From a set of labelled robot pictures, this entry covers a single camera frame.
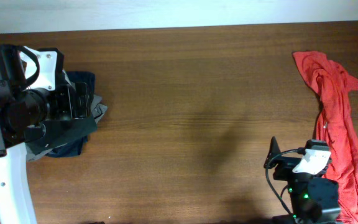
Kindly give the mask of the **navy folded garment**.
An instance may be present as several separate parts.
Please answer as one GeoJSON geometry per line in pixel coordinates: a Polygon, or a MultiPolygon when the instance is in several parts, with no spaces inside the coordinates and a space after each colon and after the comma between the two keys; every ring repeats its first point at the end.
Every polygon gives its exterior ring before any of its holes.
{"type": "MultiPolygon", "coordinates": [[[[95,75],[91,72],[67,72],[68,78],[71,82],[85,82],[91,93],[94,93],[95,75]]],[[[75,157],[82,153],[84,145],[88,142],[89,136],[84,136],[68,144],[52,149],[46,154],[47,157],[61,158],[61,157],[75,157]]]]}

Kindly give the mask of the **black shirt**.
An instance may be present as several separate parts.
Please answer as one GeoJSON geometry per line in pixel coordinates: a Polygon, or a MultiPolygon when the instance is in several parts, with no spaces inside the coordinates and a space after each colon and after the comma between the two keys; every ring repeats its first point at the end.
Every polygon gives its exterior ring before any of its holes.
{"type": "Polygon", "coordinates": [[[24,131],[25,145],[38,155],[79,140],[97,130],[92,116],[71,120],[46,120],[24,131]]]}

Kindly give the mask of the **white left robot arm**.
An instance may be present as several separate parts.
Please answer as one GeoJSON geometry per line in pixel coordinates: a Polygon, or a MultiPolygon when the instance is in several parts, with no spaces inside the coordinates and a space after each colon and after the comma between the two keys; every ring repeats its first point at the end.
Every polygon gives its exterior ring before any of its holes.
{"type": "Polygon", "coordinates": [[[81,153],[96,130],[86,82],[50,87],[0,80],[0,223],[36,223],[27,162],[81,153]]]}

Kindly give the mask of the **red shirt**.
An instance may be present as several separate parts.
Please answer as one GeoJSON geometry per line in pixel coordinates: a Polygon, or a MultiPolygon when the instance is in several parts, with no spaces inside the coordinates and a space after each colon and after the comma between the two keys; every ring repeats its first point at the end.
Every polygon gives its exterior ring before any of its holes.
{"type": "Polygon", "coordinates": [[[322,52],[295,52],[293,58],[301,77],[323,106],[314,136],[326,141],[331,150],[332,162],[325,178],[339,184],[338,219],[358,223],[358,137],[349,99],[350,91],[358,91],[358,78],[322,52]]]}

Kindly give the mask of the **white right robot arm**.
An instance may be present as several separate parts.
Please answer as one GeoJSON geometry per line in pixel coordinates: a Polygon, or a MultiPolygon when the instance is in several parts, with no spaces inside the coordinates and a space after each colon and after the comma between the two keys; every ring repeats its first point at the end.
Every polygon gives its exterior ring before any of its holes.
{"type": "Polygon", "coordinates": [[[330,163],[325,141],[310,139],[304,147],[281,151],[273,137],[264,163],[265,178],[286,214],[270,222],[336,224],[341,212],[339,184],[323,177],[330,163]]]}

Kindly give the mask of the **light grey folded garment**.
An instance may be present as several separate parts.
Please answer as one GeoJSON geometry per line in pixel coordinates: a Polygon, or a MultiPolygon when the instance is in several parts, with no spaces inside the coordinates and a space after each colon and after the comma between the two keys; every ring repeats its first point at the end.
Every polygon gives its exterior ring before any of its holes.
{"type": "MultiPolygon", "coordinates": [[[[108,107],[106,105],[102,104],[101,102],[102,102],[102,97],[99,95],[94,95],[93,100],[91,102],[91,112],[92,112],[93,118],[95,120],[95,123],[98,123],[102,119],[102,117],[104,116],[105,112],[108,109],[108,107]]],[[[46,156],[46,154],[52,150],[52,149],[43,150],[42,152],[35,154],[34,149],[35,149],[35,147],[30,147],[30,146],[26,145],[26,150],[27,150],[26,160],[27,161],[39,160],[43,156],[46,156]]]]}

